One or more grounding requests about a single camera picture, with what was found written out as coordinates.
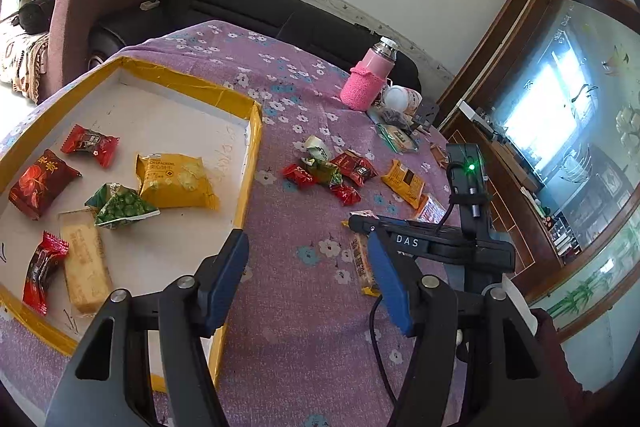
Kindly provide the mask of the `right white gloved hand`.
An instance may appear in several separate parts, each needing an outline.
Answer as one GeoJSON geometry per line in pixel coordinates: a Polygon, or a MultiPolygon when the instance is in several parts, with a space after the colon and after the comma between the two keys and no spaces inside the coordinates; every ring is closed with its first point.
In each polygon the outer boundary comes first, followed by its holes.
{"type": "Polygon", "coordinates": [[[532,335],[535,336],[538,329],[537,317],[535,317],[533,312],[530,311],[521,291],[506,274],[503,274],[502,276],[501,286],[503,291],[506,293],[506,297],[508,297],[511,300],[511,303],[514,304],[516,311],[521,315],[532,335]]]}

